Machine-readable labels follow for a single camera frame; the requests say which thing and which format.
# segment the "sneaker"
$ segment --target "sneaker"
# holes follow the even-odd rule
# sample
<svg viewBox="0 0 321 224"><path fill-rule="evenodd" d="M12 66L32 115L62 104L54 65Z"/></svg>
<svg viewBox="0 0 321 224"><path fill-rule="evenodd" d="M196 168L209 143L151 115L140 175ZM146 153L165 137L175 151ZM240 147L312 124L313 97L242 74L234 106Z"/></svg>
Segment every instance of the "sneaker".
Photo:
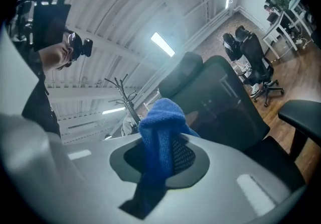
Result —
<svg viewBox="0 0 321 224"><path fill-rule="evenodd" d="M253 98L260 90L252 91L250 97Z"/></svg>
<svg viewBox="0 0 321 224"><path fill-rule="evenodd" d="M272 84L273 83L273 81L271 80L270 82L265 82L264 84L265 85L270 85L270 84Z"/></svg>

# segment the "man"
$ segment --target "man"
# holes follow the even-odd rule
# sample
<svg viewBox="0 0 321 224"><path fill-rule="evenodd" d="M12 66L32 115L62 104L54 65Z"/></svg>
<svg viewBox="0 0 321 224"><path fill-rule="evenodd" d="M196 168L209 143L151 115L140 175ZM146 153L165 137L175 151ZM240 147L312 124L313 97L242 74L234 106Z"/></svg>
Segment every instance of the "man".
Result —
<svg viewBox="0 0 321 224"><path fill-rule="evenodd" d="M245 77L249 77L252 73L251 65L248 59L240 51L240 42L235 40L235 38L228 33L223 35L223 47L226 54L229 56L230 60L234 62L242 72L246 71ZM259 91L258 84L251 84L252 92L250 97L253 98Z"/></svg>
<svg viewBox="0 0 321 224"><path fill-rule="evenodd" d="M264 5L264 9L265 9L269 14L271 14L271 13L274 12L274 10L273 10L271 7L269 7L268 5Z"/></svg>
<svg viewBox="0 0 321 224"><path fill-rule="evenodd" d="M80 56L82 41L74 32L65 29L61 43L34 51L24 41L14 42L17 50L39 78L35 89L31 93L22 116L39 124L46 132L60 136L57 117L49 103L49 94L45 87L45 73L64 67L69 67L72 61Z"/></svg>

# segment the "ceiling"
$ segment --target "ceiling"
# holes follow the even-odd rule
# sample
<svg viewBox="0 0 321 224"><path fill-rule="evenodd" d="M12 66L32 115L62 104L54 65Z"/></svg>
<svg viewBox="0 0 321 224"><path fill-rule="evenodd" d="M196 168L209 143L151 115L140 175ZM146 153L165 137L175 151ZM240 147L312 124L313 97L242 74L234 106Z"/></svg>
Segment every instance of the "ceiling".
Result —
<svg viewBox="0 0 321 224"><path fill-rule="evenodd" d="M118 90L104 78L128 74L125 91L137 91L138 107L174 68L184 51L193 50L228 18L226 0L66 0L69 29L93 40L92 56L46 74L49 99L63 143L104 139L119 128L125 111L110 100ZM150 40L158 32L176 52L167 55Z"/></svg>

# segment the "chair headrest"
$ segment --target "chair headrest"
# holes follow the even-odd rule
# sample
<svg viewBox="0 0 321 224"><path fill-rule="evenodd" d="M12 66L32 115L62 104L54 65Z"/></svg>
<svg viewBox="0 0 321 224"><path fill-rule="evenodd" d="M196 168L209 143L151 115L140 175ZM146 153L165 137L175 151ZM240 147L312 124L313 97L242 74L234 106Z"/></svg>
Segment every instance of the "chair headrest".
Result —
<svg viewBox="0 0 321 224"><path fill-rule="evenodd" d="M246 30L243 26L239 26L235 30L235 37L239 42L243 42L250 34L251 32Z"/></svg>
<svg viewBox="0 0 321 224"><path fill-rule="evenodd" d="M186 86L203 68L203 59L200 55L186 52L175 69L159 83L159 92L162 97L172 98Z"/></svg>
<svg viewBox="0 0 321 224"><path fill-rule="evenodd" d="M223 35L223 46L225 49L226 54L230 58L231 61L235 61L241 58L242 53L240 50L240 43L234 39L234 37L229 34L225 33Z"/></svg>

